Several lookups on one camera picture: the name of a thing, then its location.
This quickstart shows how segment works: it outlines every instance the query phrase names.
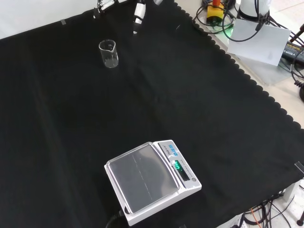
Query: digital scale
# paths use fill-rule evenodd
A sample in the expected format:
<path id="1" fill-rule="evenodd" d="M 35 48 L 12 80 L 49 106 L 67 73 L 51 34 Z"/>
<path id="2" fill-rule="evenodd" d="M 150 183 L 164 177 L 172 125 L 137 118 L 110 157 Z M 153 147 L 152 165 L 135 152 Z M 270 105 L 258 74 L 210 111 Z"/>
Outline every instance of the digital scale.
<path id="1" fill-rule="evenodd" d="M 172 140 L 147 142 L 104 168 L 130 226 L 201 190 Z"/>

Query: green digital readout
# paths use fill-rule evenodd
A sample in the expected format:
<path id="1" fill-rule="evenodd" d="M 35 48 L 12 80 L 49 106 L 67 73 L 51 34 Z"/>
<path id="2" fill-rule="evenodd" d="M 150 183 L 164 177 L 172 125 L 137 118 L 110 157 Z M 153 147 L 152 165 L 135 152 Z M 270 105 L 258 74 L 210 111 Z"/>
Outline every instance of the green digital readout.
<path id="1" fill-rule="evenodd" d="M 185 170 L 183 169 L 178 160 L 173 161 L 173 165 L 184 181 L 190 181 L 188 175 L 186 174 Z"/>

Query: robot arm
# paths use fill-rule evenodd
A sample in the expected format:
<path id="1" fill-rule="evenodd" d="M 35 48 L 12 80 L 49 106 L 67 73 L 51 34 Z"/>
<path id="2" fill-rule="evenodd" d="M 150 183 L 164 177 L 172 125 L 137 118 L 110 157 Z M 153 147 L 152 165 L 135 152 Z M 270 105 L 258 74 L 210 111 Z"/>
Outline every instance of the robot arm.
<path id="1" fill-rule="evenodd" d="M 97 10 L 98 13 L 103 13 L 110 6 L 114 5 L 115 2 L 122 3 L 128 0 L 97 0 Z M 154 0 L 154 3 L 160 5 L 163 0 Z M 144 0 L 137 0 L 137 5 L 134 13 L 134 22 L 133 22 L 133 33 L 137 34 L 140 25 L 143 22 L 144 15 L 146 13 L 146 4 Z"/>

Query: white wall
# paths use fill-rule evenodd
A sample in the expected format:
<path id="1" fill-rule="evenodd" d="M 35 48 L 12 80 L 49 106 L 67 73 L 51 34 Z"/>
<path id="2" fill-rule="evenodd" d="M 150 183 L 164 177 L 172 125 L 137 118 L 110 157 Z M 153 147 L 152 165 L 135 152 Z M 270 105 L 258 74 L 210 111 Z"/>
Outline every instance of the white wall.
<path id="1" fill-rule="evenodd" d="M 97 0 L 0 0 L 0 39 L 96 8 Z"/>

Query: black tablecloth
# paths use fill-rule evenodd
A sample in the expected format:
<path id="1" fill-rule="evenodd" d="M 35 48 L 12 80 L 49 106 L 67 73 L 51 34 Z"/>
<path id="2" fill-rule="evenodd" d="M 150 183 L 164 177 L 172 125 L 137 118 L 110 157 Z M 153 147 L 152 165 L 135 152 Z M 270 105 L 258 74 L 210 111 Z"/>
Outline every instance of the black tablecloth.
<path id="1" fill-rule="evenodd" d="M 214 228 L 301 178 L 299 124 L 172 0 L 147 2 L 136 37 L 134 8 L 0 40 L 1 227 L 105 227 L 104 165 L 147 141 L 173 139 L 202 190 L 134 227 Z"/>

